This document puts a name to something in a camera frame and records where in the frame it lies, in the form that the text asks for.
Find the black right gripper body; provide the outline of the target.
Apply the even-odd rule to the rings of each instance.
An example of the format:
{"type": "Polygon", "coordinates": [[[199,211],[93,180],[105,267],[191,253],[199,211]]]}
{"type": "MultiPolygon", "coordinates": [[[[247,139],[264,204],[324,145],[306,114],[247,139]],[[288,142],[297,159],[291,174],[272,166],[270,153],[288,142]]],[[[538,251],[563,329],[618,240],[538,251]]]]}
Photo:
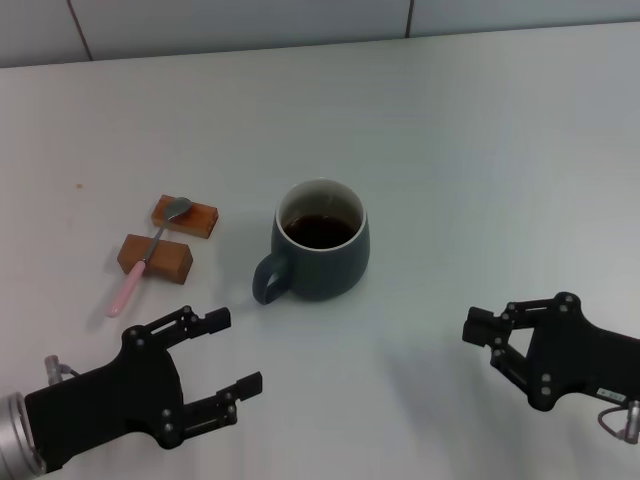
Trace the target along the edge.
{"type": "Polygon", "coordinates": [[[567,292],[524,313],[533,335],[526,355],[527,398],[549,411],[579,393],[626,407],[639,398],[639,340],[589,322],[567,292]]]}

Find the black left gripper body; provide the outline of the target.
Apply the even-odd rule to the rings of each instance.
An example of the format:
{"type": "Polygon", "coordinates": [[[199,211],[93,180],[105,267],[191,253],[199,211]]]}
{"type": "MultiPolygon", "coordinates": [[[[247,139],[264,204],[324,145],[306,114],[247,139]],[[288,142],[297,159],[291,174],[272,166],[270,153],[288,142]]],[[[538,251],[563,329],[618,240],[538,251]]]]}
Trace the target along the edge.
{"type": "Polygon", "coordinates": [[[127,329],[108,364],[28,394],[25,406],[37,453],[49,471],[130,433],[160,447],[184,442],[183,394],[168,349],[185,339],[176,325],[127,329]]]}

